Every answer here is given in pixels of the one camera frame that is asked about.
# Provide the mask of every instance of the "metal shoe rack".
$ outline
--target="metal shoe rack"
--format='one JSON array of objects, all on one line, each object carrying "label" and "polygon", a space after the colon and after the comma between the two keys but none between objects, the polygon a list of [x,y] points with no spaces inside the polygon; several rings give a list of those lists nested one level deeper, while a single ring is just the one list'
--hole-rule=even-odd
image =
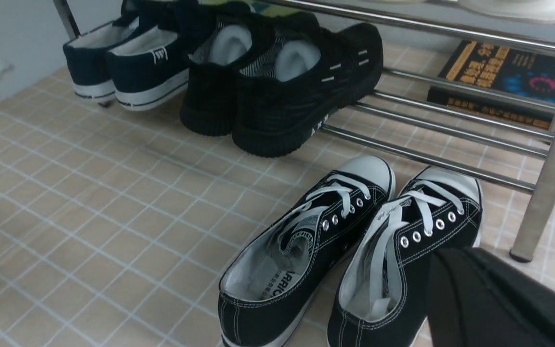
[{"label": "metal shoe rack", "polygon": [[[79,29],[76,26],[71,11],[67,5],[66,0],[53,0],[58,9],[59,15],[64,22],[64,27],[68,31],[71,38],[79,34]],[[323,13],[327,15],[334,15],[343,18],[351,18],[355,20],[362,20],[375,24],[382,24],[384,26],[395,26],[406,29],[413,29],[418,31],[425,31],[428,33],[435,33],[450,37],[456,37],[467,40],[484,41],[502,46],[525,49],[536,53],[545,53],[547,55],[555,56],[555,43],[548,41],[535,40],[533,38],[512,35],[500,31],[480,29],[469,26],[459,26],[454,24],[445,24],[443,22],[436,22],[432,20],[424,20],[421,18],[409,17],[407,15],[398,15],[394,13],[386,13],[383,11],[375,11],[363,7],[348,6],[343,4],[329,4],[311,0],[262,0],[269,4],[292,7],[313,13]],[[428,0],[428,3],[433,3],[438,6],[456,6],[456,2],[451,0]],[[502,101],[511,105],[528,107],[537,110],[544,110],[547,112],[555,113],[555,105],[545,101],[536,101],[525,97],[516,96],[513,94],[495,92],[486,90],[476,86],[469,86],[461,83],[448,82],[436,77],[428,77],[418,73],[412,73],[404,70],[394,68],[386,68],[385,75],[393,75],[402,79],[410,79],[413,81],[427,83],[429,85],[442,86],[445,89],[461,92],[465,94],[475,95],[479,97],[486,97],[495,101]],[[497,147],[506,151],[516,152],[524,156],[530,156],[544,160],[542,170],[536,184],[524,182],[511,178],[508,176],[500,175],[499,173],[485,171],[477,167],[464,165],[459,162],[445,160],[438,156],[432,156],[419,151],[413,151],[405,147],[400,147],[385,141],[379,141],[366,136],[361,136],[354,132],[349,132],[336,128],[330,125],[324,125],[322,131],[332,134],[338,138],[352,141],[361,145],[379,149],[382,151],[390,152],[397,156],[402,156],[410,160],[416,160],[425,164],[437,165],[460,172],[465,175],[479,178],[498,184],[503,187],[508,187],[516,191],[522,191],[530,194],[530,202],[524,213],[524,219],[517,234],[517,238],[513,247],[511,248],[511,257],[518,262],[530,262],[533,259],[535,248],[541,239],[542,233],[548,222],[548,219],[555,206],[555,132],[547,132],[535,128],[522,127],[504,121],[490,119],[478,116],[471,112],[456,110],[453,108],[443,107],[436,104],[428,103],[426,101],[419,101],[402,97],[395,94],[384,93],[375,91],[370,95],[371,97],[391,101],[401,105],[412,106],[421,108],[431,112],[440,112],[447,116],[454,117],[455,119],[462,119],[466,121],[474,121],[487,126],[508,130],[517,134],[526,135],[529,138],[542,140],[551,143],[549,149],[540,149],[539,147],[532,147],[522,143],[505,140],[495,136],[489,136],[482,133],[472,132],[471,130],[450,127],[448,125],[437,123],[433,120],[420,119],[417,117],[408,116],[406,114],[399,114],[386,108],[381,108],[365,103],[356,103],[352,105],[357,111],[366,112],[375,116],[383,117],[385,119],[400,121],[416,127],[449,134],[458,138],[480,143],[490,147]]]}]

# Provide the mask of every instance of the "white shoelace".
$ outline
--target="white shoelace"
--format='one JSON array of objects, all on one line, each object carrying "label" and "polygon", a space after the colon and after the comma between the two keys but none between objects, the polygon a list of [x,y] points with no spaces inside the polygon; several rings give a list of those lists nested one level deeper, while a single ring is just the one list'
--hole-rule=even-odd
[{"label": "white shoelace", "polygon": [[[446,200],[435,198],[434,196],[429,196],[422,191],[415,190],[417,187],[428,187],[433,189],[440,196]],[[423,228],[424,235],[430,236],[430,232],[434,228],[434,221],[432,219],[432,212],[430,210],[430,205],[440,207],[447,202],[450,202],[454,206],[458,207],[458,211],[463,213],[464,205],[460,198],[453,195],[453,193],[447,191],[443,187],[438,186],[429,181],[419,181],[413,185],[410,191],[403,193],[397,200],[394,200],[388,204],[385,204],[379,210],[377,218],[372,222],[370,228],[366,232],[363,238],[362,246],[368,244],[379,232],[379,228],[387,222],[387,226],[383,229],[381,236],[376,243],[374,252],[372,254],[372,260],[370,264],[370,318],[378,319],[387,314],[388,305],[393,299],[397,301],[401,295],[401,281],[399,281],[399,272],[397,268],[397,263],[392,264],[393,259],[395,259],[394,248],[389,242],[394,238],[395,231],[408,226],[410,223],[402,220],[403,203],[406,200],[413,199],[416,203],[419,211],[423,217]],[[385,255],[391,255],[387,262],[387,278],[388,278],[388,297],[383,298],[384,280],[383,280],[383,267],[385,262]]]},{"label": "white shoelace", "polygon": [[350,201],[350,193],[352,193],[354,189],[351,187],[344,187],[340,184],[340,182],[344,182],[346,184],[357,187],[357,189],[363,192],[363,195],[366,197],[366,199],[370,199],[370,190],[368,189],[368,187],[365,184],[362,184],[357,180],[353,180],[350,177],[335,174],[335,175],[329,176],[327,178],[327,181],[328,182],[335,181],[335,182],[333,182],[333,184],[328,187],[320,187],[315,191],[312,191],[310,194],[308,194],[305,197],[305,201],[306,201],[305,204],[293,209],[292,211],[290,211],[290,213],[284,216],[282,220],[287,220],[291,216],[295,214],[299,214],[297,217],[293,218],[293,220],[291,220],[288,224],[286,224],[286,226],[282,229],[282,232],[278,237],[278,242],[282,242],[282,238],[284,237],[284,235],[291,229],[295,228],[297,224],[302,222],[302,220],[319,214],[318,208],[310,209],[310,207],[312,206],[312,202],[314,202],[314,200],[320,198],[322,195],[326,193],[335,192],[335,193],[338,193],[342,198],[342,211],[341,211],[342,218],[346,218],[350,213],[353,213],[354,209],[353,209],[352,202]]}]

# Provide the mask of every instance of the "book cover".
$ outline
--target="book cover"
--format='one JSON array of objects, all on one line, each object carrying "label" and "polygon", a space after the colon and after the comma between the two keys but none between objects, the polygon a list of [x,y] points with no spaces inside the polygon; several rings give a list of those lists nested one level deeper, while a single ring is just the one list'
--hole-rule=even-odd
[{"label": "book cover", "polygon": [[[555,104],[555,57],[462,41],[439,77]],[[555,114],[430,87],[427,101],[554,131]]]}]

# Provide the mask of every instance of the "white wall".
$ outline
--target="white wall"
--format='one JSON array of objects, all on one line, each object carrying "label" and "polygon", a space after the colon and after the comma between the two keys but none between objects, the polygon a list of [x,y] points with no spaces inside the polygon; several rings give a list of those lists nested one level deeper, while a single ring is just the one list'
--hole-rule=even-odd
[{"label": "white wall", "polygon": [[[120,0],[68,1],[81,31],[87,31],[117,17],[121,3]],[[515,24],[426,4],[374,5],[370,2],[348,0],[348,3],[353,2],[376,6],[377,9],[384,11],[495,28],[555,41],[555,27],[552,26]],[[340,28],[348,24],[344,20],[326,17],[322,22],[331,28]],[[391,27],[383,27],[381,34],[386,41],[443,51],[453,49],[457,42],[455,39],[438,35]],[[66,40],[66,32],[51,0],[0,0],[0,57],[15,66],[14,70],[0,81],[0,101],[63,66],[65,60],[61,46]]]},{"label": "white wall", "polygon": [[[119,13],[118,0],[70,0],[81,31]],[[68,40],[51,0],[0,0],[0,57],[14,65],[0,81],[0,101],[64,65]]]}]

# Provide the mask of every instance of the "black rubber sole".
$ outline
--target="black rubber sole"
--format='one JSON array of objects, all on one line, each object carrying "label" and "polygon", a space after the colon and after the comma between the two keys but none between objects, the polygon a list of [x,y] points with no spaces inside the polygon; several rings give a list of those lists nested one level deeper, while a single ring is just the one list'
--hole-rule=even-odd
[{"label": "black rubber sole", "polygon": [[333,100],[333,105],[327,107],[328,111],[326,113],[310,117],[302,125],[288,132],[256,132],[236,125],[233,129],[233,142],[245,152],[259,157],[278,158],[291,154],[310,140],[311,136],[322,127],[329,116],[339,109],[352,105],[361,98],[368,96],[376,87],[382,74],[383,65],[379,64],[361,83],[348,92],[337,96]]},{"label": "black rubber sole", "polygon": [[224,136],[233,132],[234,115],[216,114],[193,110],[185,105],[179,111],[181,123],[191,130],[204,136]]}]

